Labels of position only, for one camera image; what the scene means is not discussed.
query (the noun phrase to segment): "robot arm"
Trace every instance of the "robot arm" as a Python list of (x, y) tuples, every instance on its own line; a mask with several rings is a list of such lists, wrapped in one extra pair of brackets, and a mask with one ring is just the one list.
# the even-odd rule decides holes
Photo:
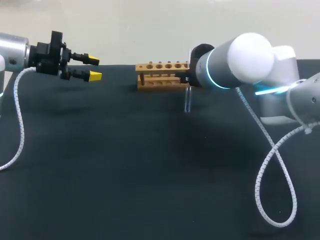
[(257, 33), (242, 34), (217, 48), (197, 46), (187, 75), (179, 77), (188, 77), (191, 86), (202, 88), (255, 85), (261, 121), (268, 125), (319, 121), (320, 73), (300, 80), (293, 48), (272, 47)]
[(19, 73), (25, 68), (36, 67), (37, 73), (59, 75), (61, 79), (101, 80), (102, 74), (99, 72), (68, 68), (71, 59), (96, 66), (100, 61), (86, 53), (72, 53), (62, 39), (62, 32), (52, 31), (50, 43), (38, 42), (37, 46), (33, 46), (26, 37), (0, 33), (0, 55), (4, 58), (5, 70)]

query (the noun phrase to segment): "coiled cable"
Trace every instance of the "coiled cable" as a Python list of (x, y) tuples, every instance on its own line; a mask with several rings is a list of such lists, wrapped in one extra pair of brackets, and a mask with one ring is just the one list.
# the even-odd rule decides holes
[[(262, 130), (263, 134), (265, 135), (266, 139), (268, 140), (269, 144), (272, 146), (271, 151), (269, 152), (269, 154), (266, 156), (266, 158), (264, 159), (261, 168), (258, 172), (258, 175), (256, 177), (256, 181), (255, 181), (255, 187), (254, 187), (254, 197), (255, 197), (255, 203), (256, 206), (260, 212), (260, 214), (262, 215), (262, 217), (271, 225), (278, 227), (278, 228), (284, 228), (286, 226), (288, 226), (289, 224), (292, 223), (292, 221), (295, 219), (296, 214), (297, 214), (297, 208), (298, 208), (298, 203), (297, 203), (297, 196), (296, 196), (296, 192), (294, 189), (294, 185), (291, 181), (291, 178), (289, 176), (289, 173), (287, 171), (286, 165), (280, 155), (280, 153), (278, 152), (278, 148), (290, 137), (292, 137), (293, 135), (297, 134), (298, 132), (302, 131), (305, 129), (304, 126), (300, 126), (297, 129), (289, 132), (288, 134), (286, 134), (283, 138), (281, 138), (281, 140), (275, 144), (274, 141), (272, 140), (272, 138), (270, 137), (269, 133), (267, 132), (266, 128), (264, 127), (264, 125), (261, 123), (261, 121), (259, 120), (259, 118), (257, 117), (257, 115), (255, 114), (255, 112), (253, 111), (253, 109), (250, 107), (248, 101), (246, 100), (245, 96), (243, 95), (243, 93), (241, 92), (240, 88), (237, 87), (236, 88), (236, 92), (238, 93), (240, 99), (242, 100), (242, 102), (244, 103), (245, 107), (247, 108), (247, 110), (249, 111), (249, 113), (251, 114), (251, 116), (253, 117), (253, 119), (255, 120), (255, 122), (258, 124), (258, 126), (260, 127), (260, 129)], [(292, 212), (290, 217), (285, 221), (285, 222), (276, 222), (273, 221), (265, 212), (261, 200), (260, 200), (260, 183), (262, 180), (262, 177), (264, 175), (264, 172), (266, 170), (266, 167), (271, 159), (271, 157), (273, 155), (276, 155), (280, 166), (282, 168), (282, 171), (284, 173), (285, 179), (288, 183), (289, 189), (290, 189), (290, 193), (291, 193), (291, 197), (292, 197)]]
[(20, 154), (24, 148), (25, 128), (24, 128), (24, 122), (22, 119), (19, 98), (18, 98), (18, 85), (19, 85), (19, 82), (24, 74), (26, 74), (28, 72), (35, 72), (35, 71), (36, 71), (35, 67), (26, 68), (26, 69), (22, 70), (15, 79), (14, 87), (13, 87), (13, 97), (14, 97), (15, 109), (16, 109), (16, 114), (18, 117), (19, 127), (20, 127), (20, 144), (19, 144), (19, 148), (18, 148), (16, 154), (14, 155), (14, 157), (5, 165), (0, 166), (0, 171), (10, 167), (18, 159), (18, 157), (20, 156)]

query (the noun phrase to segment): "gray metal cylinder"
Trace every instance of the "gray metal cylinder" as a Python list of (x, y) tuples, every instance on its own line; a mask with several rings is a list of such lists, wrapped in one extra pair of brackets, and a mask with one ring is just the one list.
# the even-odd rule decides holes
[(5, 60), (5, 70), (18, 73), (28, 67), (29, 40), (0, 32), (0, 53)]
[(236, 88), (242, 83), (233, 75), (228, 64), (228, 51), (234, 39), (203, 55), (195, 68), (196, 77), (204, 88)]
[(4, 85), (5, 85), (5, 59), (0, 55), (0, 117), (2, 113)]
[(305, 123), (320, 120), (320, 73), (290, 90), (292, 108)]

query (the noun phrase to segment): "white joint cap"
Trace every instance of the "white joint cap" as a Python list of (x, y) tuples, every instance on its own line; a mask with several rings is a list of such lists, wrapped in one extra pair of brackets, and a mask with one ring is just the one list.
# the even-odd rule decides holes
[(249, 32), (238, 36), (231, 43), (227, 61), (239, 81), (255, 84), (272, 71), (275, 57), (270, 42), (264, 36)]
[(296, 53), (291, 46), (275, 46), (272, 48), (274, 56), (277, 60), (295, 59)]
[(0, 72), (6, 69), (6, 62), (3, 56), (0, 55)]

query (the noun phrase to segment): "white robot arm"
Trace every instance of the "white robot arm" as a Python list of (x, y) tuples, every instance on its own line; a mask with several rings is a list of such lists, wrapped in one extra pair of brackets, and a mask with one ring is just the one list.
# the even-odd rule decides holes
[[(290, 46), (272, 47), (257, 33), (245, 33), (214, 48), (201, 44), (191, 52), (189, 71), (176, 74), (182, 83), (202, 88), (219, 88), (221, 91), (236, 88), (241, 100), (269, 141), (272, 150), (264, 159), (258, 172), (254, 193), (262, 217), (271, 225), (288, 226), (297, 213), (297, 197), (278, 148), (290, 137), (320, 125), (320, 73), (309, 79), (300, 79), (295, 51)], [(261, 112), (261, 121), (251, 109), (239, 87), (252, 84)], [(261, 123), (280, 125), (299, 122), (302, 126), (274, 143)], [(276, 154), (292, 196), (292, 212), (285, 222), (275, 222), (268, 217), (260, 200), (260, 183), (264, 171)]]

